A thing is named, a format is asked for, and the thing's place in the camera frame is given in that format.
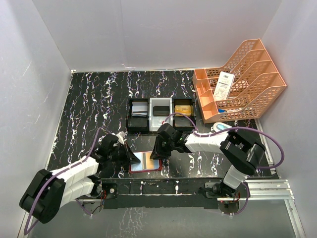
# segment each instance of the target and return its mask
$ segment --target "white label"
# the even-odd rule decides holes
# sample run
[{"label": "white label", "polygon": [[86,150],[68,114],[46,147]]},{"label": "white label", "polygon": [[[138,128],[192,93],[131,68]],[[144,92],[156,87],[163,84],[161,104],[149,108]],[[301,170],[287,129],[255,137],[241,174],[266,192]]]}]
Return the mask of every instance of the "white label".
[{"label": "white label", "polygon": [[234,80],[234,74],[220,72],[219,79],[213,97],[216,101],[228,99]]}]

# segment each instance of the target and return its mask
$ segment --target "gold card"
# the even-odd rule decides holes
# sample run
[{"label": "gold card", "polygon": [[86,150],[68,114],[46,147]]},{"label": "gold card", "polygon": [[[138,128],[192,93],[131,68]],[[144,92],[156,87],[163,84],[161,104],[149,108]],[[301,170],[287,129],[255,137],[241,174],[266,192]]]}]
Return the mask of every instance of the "gold card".
[{"label": "gold card", "polygon": [[194,115],[193,105],[176,105],[175,106],[176,113],[182,113],[186,116]]}]

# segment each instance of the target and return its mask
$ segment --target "metal bracket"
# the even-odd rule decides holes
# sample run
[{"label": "metal bracket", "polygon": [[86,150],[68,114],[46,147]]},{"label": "metal bracket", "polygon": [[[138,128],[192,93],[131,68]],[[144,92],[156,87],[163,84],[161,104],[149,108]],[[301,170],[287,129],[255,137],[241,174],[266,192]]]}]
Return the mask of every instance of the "metal bracket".
[{"label": "metal bracket", "polygon": [[299,219],[294,201],[285,200],[285,205],[288,211],[289,218],[291,219],[291,223],[292,223],[296,238],[305,238],[306,235],[305,235],[301,220]]},{"label": "metal bracket", "polygon": [[[293,192],[287,179],[248,179],[251,197],[249,200],[293,200]],[[232,198],[218,198],[230,201]]]}]

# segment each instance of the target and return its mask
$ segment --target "white wall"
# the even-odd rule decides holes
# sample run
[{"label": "white wall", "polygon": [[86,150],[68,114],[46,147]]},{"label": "white wall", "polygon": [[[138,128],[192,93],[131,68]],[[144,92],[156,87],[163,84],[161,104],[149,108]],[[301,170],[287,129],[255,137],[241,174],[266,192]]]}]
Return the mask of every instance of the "white wall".
[{"label": "white wall", "polygon": [[33,0],[70,69],[211,67],[261,38],[281,0]]},{"label": "white wall", "polygon": [[45,166],[70,70],[31,0],[0,0],[0,237],[17,237],[19,200]]},{"label": "white wall", "polygon": [[[317,205],[317,2],[285,0],[263,42],[288,88],[261,118],[264,131],[285,150],[278,168],[288,179],[308,238],[316,237]],[[280,158],[271,145],[275,161]]]}]

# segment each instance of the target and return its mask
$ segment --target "cable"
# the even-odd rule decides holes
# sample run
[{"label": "cable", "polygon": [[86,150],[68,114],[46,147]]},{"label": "cable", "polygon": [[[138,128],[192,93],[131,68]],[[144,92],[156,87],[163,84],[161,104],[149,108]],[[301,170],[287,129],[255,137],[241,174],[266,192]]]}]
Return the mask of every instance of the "cable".
[{"label": "cable", "polygon": [[256,132],[258,134],[264,135],[265,137],[269,138],[271,141],[273,141],[277,145],[277,147],[281,151],[281,159],[276,165],[267,166],[267,167],[263,167],[263,166],[258,167],[258,169],[260,169],[260,170],[263,170],[263,169],[274,169],[274,168],[280,166],[283,163],[283,161],[284,161],[285,154],[284,154],[284,150],[283,150],[282,146],[273,137],[271,137],[269,134],[267,134],[267,133],[265,133],[263,131],[256,130],[256,129],[253,129],[253,128],[249,128],[249,127],[235,126],[235,127],[223,129],[221,131],[218,131],[218,132],[215,132],[215,133],[212,133],[212,134],[211,133],[209,133],[209,134],[200,134],[200,133],[198,133],[198,129],[197,129],[195,123],[188,116],[186,116],[186,115],[184,115],[182,113],[172,113],[172,114],[170,114],[163,121],[163,123],[165,121],[167,121],[172,115],[175,115],[175,114],[180,114],[180,115],[186,117],[191,122],[191,124],[194,126],[194,128],[195,128],[194,135],[199,136],[199,137],[210,137],[210,136],[215,136],[215,135],[221,134],[221,133],[226,132],[226,131],[241,129],[241,130],[253,131],[253,132]]},{"label": "cable", "polygon": [[100,131],[101,129],[104,129],[107,133],[111,134],[111,132],[108,131],[108,130],[107,130],[106,128],[104,128],[103,126],[99,127],[99,128],[97,129],[97,132],[96,132],[96,135],[95,135],[95,139],[94,139],[94,141],[93,141],[93,144],[91,145],[91,148],[90,148],[90,150],[89,150],[87,156],[86,156],[82,161],[80,161],[80,162],[78,162],[78,163],[76,163],[76,164],[74,164],[74,165],[72,165],[72,166],[70,166],[70,167],[67,167],[66,169],[64,169],[64,170],[62,170],[62,171],[56,173],[56,174],[53,175],[52,177],[50,177],[50,178],[45,182],[45,184],[41,187],[41,189],[40,189],[38,195],[37,195],[36,198],[34,199],[34,202],[33,202],[33,204],[32,204],[32,207],[31,207],[29,216],[28,216],[28,218],[27,218],[27,220],[26,220],[26,224],[25,224],[24,232],[23,232],[25,236],[26,236],[27,234],[29,234],[29,232],[35,227],[35,225],[36,225],[37,222],[38,222],[38,220],[35,221],[35,222],[31,225],[31,227],[28,229],[28,227],[29,227],[29,225],[30,225],[30,221],[31,221],[32,214],[33,214],[34,209],[35,209],[35,206],[36,206],[37,202],[39,201],[39,199],[40,199],[42,193],[44,192],[45,188],[50,184],[50,182],[51,182],[54,178],[58,177],[59,175],[61,175],[61,174],[64,173],[64,172],[70,170],[71,168],[76,167],[76,166],[82,164],[83,162],[87,161],[88,157],[91,155],[91,153],[92,153],[92,151],[93,151],[93,149],[94,149],[94,146],[95,146],[95,143],[96,143],[96,141],[97,141],[97,137],[98,137],[99,131]]},{"label": "cable", "polygon": [[94,213],[96,212],[96,210],[97,210],[98,208],[100,208],[100,207],[102,207],[102,205],[99,205],[98,207],[96,207],[96,208],[94,209],[94,211],[93,211],[91,214],[94,214]]},{"label": "cable", "polygon": [[88,210],[83,206],[83,204],[80,203],[80,201],[79,201],[78,199],[75,199],[75,200],[76,200],[76,202],[78,203],[78,205],[81,207],[81,209],[83,209],[83,211],[84,211],[87,215],[89,215],[89,216],[92,216],[92,215],[93,215],[93,213],[91,213],[90,211],[88,211]]},{"label": "cable", "polygon": [[172,114],[170,114],[167,118],[165,118],[165,120],[162,122],[162,124],[163,124],[164,122],[166,122],[171,116],[176,115],[176,114],[179,114],[179,115],[182,115],[183,117],[186,117],[186,118],[191,122],[191,124],[193,125],[193,127],[195,128],[195,130],[198,131],[198,128],[196,127],[196,125],[195,125],[195,123],[193,122],[193,120],[191,120],[188,116],[186,116],[186,115],[183,114],[183,113],[172,113]]},{"label": "cable", "polygon": [[235,215],[238,215],[238,214],[240,214],[241,212],[243,212],[243,210],[246,208],[246,206],[247,206],[247,204],[248,204],[248,201],[249,201],[249,196],[250,196],[249,187],[246,186],[244,183],[242,183],[242,185],[243,185],[244,187],[246,187],[246,190],[247,190],[247,198],[246,198],[246,202],[244,203],[243,207],[242,207],[239,211],[237,211],[237,213],[234,213]]}]

